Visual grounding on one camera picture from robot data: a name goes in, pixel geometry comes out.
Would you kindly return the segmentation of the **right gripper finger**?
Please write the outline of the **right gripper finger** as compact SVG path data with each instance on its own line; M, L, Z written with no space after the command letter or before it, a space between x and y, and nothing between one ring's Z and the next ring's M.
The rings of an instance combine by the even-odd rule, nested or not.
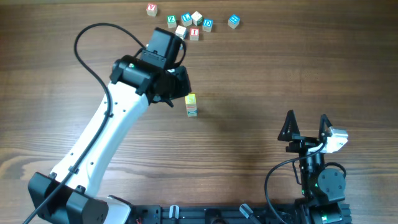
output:
M293 110L287 112L284 125L277 137L278 141L291 142L299 139L300 131Z
M332 126L333 125L331 124L331 122L328 119L328 116L326 114L323 114L320 116L320 127L319 127L319 133L318 133L318 139L320 141L324 141L329 136L328 130Z

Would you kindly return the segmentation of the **yellow wooden block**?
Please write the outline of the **yellow wooden block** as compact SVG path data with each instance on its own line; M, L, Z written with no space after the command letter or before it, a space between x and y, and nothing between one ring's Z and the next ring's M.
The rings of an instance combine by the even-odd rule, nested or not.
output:
M188 105L196 105L197 104L197 99L196 99L196 94L190 93L185 97L185 104Z

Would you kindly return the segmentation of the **red A letter block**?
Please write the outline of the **red A letter block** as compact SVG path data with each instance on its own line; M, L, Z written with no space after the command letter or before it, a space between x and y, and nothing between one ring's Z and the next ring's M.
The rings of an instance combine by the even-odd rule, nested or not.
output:
M186 109L187 109L187 111L195 111L195 110L197 110L197 106L196 105L187 105Z

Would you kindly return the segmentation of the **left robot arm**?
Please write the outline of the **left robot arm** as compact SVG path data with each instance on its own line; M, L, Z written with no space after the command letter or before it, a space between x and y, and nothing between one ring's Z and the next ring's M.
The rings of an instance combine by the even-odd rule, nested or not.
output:
M183 38L156 28L148 45L115 61L104 98L79 140L48 175L36 172L28 190L33 217L50 223L139 223L135 206L99 198L104 173L125 135L154 103L171 105L191 92L182 65Z

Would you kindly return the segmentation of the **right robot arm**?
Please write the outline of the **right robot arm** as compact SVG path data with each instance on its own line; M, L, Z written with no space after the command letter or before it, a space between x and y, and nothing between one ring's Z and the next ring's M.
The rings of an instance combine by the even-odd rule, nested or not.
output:
M288 142L286 151L297 153L300 176L296 181L303 198L294 203L296 223L341 223L345 199L346 170L336 162L325 162L325 154L339 151L348 142L344 129L334 128L327 115L320 118L318 137L300 134L295 114L287 112L278 140Z

